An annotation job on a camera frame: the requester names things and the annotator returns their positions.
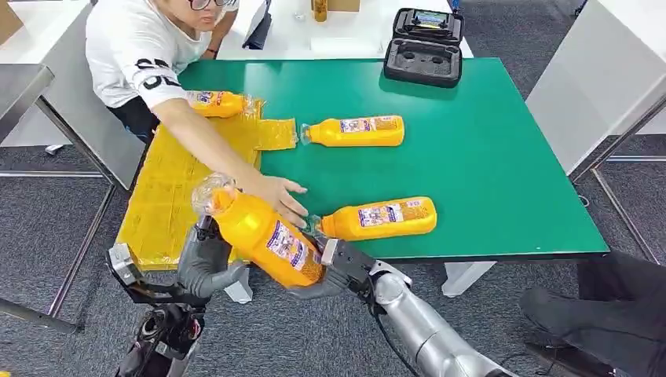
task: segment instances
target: bottle label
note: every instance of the bottle label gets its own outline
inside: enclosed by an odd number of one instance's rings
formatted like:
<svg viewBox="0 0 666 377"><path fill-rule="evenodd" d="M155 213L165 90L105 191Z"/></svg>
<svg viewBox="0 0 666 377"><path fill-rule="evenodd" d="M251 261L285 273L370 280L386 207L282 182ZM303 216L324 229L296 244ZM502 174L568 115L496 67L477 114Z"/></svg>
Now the bottle label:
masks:
<svg viewBox="0 0 666 377"><path fill-rule="evenodd" d="M343 133L395 130L397 123L393 116L373 116L371 118L343 119L340 131Z"/></svg>
<svg viewBox="0 0 666 377"><path fill-rule="evenodd" d="M213 103L213 99L216 100L215 103L217 105L222 103L222 95L215 96L214 92L210 91L188 90L187 98L190 106L208 106Z"/></svg>
<svg viewBox="0 0 666 377"><path fill-rule="evenodd" d="M428 211L420 199L365 207L358 210L360 226L363 227L416 220L425 218L427 215Z"/></svg>
<svg viewBox="0 0 666 377"><path fill-rule="evenodd" d="M187 92L190 105L203 104L208 105L213 102L213 92L203 92L199 90L190 90Z"/></svg>
<svg viewBox="0 0 666 377"><path fill-rule="evenodd" d="M276 221L273 235L266 247L282 259L287 259L294 269L301 271L309 255L307 245L281 221Z"/></svg>

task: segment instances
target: plastic bottle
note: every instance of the plastic bottle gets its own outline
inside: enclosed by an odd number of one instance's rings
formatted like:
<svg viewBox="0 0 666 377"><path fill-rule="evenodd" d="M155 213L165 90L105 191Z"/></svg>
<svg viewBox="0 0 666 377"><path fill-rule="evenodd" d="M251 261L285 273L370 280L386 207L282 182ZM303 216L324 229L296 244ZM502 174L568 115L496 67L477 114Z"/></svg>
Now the plastic bottle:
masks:
<svg viewBox="0 0 666 377"><path fill-rule="evenodd" d="M192 108L205 117L230 118L240 114L247 102L242 95L231 92L189 90L187 94Z"/></svg>
<svg viewBox="0 0 666 377"><path fill-rule="evenodd" d="M301 127L304 145L312 142L327 147L394 147L403 139L404 123L399 115L326 119Z"/></svg>
<svg viewBox="0 0 666 377"><path fill-rule="evenodd" d="M321 254L264 200L239 191L233 179L212 174L192 192L192 206L213 216L222 238L285 287L306 287L324 273Z"/></svg>
<svg viewBox="0 0 666 377"><path fill-rule="evenodd" d="M328 0L314 0L314 19L324 22L328 16Z"/></svg>
<svg viewBox="0 0 666 377"><path fill-rule="evenodd" d="M433 201L425 196L343 207L319 218L309 217L310 229L347 241L373 240L431 232L437 225Z"/></svg>

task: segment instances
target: black case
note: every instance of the black case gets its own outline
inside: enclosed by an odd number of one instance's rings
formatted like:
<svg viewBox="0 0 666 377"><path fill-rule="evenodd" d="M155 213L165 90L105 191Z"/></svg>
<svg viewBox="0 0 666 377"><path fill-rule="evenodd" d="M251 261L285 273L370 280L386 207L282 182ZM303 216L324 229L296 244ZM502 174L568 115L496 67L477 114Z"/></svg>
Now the black case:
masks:
<svg viewBox="0 0 666 377"><path fill-rule="evenodd" d="M436 20L444 22L435 24ZM386 49L384 75L445 88L458 85L463 74L459 48L463 26L459 14L400 9L393 21L393 39Z"/></svg>

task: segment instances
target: person's leg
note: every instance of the person's leg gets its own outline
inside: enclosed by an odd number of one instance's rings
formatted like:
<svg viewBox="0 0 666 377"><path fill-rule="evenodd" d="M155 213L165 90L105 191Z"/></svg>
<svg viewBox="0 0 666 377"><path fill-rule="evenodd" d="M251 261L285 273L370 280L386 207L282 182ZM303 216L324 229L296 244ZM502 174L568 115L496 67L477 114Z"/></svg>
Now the person's leg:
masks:
<svg viewBox="0 0 666 377"><path fill-rule="evenodd" d="M666 287L666 267L612 252L578 263L579 297L595 301L633 301Z"/></svg>
<svg viewBox="0 0 666 377"><path fill-rule="evenodd" d="M597 302L554 295L541 288L523 295L521 309L541 331L631 375L657 376L653 361L662 323L637 302Z"/></svg>
<svg viewBox="0 0 666 377"><path fill-rule="evenodd" d="M141 97L135 97L119 108L108 108L120 119L125 129L135 134L139 140L149 145L159 119L153 114Z"/></svg>

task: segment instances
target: man's arm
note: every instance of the man's arm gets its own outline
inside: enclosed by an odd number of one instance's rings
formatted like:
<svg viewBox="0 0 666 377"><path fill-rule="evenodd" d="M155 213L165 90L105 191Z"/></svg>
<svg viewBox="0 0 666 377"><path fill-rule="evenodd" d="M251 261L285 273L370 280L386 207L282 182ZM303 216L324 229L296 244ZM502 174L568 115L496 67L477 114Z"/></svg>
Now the man's arm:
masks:
<svg viewBox="0 0 666 377"><path fill-rule="evenodd" d="M306 189L285 178L266 177L241 159L229 143L218 134L208 119L197 114L182 98L172 98L151 109L162 124L201 163L212 171L236 179L245 192L266 200L288 221L305 226L301 216L307 210L298 203L290 191L304 193Z"/></svg>
<svg viewBox="0 0 666 377"><path fill-rule="evenodd" d="M229 33L229 30L231 30L231 26L233 26L233 22L236 20L236 16L238 16L238 10L227 12L222 17L220 22L215 25L213 35L210 37L210 44L208 45L208 49L201 56L203 59L215 58L215 55L217 54L217 51L220 49L220 45L222 44L222 39L224 39L225 36Z"/></svg>

